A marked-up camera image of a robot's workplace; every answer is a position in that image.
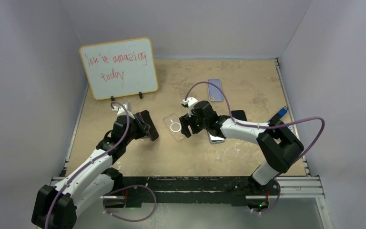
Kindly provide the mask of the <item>clear magsafe phone case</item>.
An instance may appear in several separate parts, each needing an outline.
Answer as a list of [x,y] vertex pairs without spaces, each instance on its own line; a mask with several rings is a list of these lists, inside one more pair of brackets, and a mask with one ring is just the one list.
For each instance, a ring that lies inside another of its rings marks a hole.
[[181,142],[186,139],[186,137],[181,133],[182,125],[177,114],[172,113],[164,117],[163,122],[166,126],[168,133],[173,137],[176,142]]

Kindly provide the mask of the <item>lilac phone case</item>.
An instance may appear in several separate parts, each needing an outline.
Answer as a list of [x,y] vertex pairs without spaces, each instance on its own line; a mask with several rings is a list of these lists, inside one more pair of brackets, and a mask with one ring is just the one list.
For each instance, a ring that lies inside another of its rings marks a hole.
[[221,93],[222,82],[220,79],[209,79],[208,80],[208,96],[211,102],[222,102],[224,96]]

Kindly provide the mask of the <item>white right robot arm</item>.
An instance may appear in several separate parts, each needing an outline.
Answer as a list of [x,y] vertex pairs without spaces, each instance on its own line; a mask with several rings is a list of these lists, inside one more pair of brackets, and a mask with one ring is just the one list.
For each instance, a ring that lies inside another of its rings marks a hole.
[[211,136],[223,139],[237,139],[260,147],[265,163],[251,175],[248,187],[254,194],[260,194],[267,183],[281,173],[286,173],[304,150],[303,144],[284,126],[279,118],[268,123],[251,123],[228,115],[218,115],[208,101],[197,101],[189,97],[182,101],[188,113],[179,118],[181,133],[186,137],[206,130]]

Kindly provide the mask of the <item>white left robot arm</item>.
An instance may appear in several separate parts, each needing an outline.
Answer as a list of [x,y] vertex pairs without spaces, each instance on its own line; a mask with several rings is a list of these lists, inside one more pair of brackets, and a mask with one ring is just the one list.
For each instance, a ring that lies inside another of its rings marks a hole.
[[82,165],[55,185],[39,189],[32,224],[42,229],[72,229],[80,214],[100,196],[125,190],[122,174],[112,165],[125,154],[128,144],[145,137],[154,141],[158,136],[149,111],[119,114],[112,130]]

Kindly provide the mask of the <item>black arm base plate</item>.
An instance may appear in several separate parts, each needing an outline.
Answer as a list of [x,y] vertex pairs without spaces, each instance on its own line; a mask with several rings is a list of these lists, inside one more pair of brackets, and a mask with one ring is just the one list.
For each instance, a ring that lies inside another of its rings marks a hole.
[[229,204],[263,211],[280,194],[276,180],[260,185],[247,176],[122,177],[107,196],[122,199],[127,208],[143,203]]

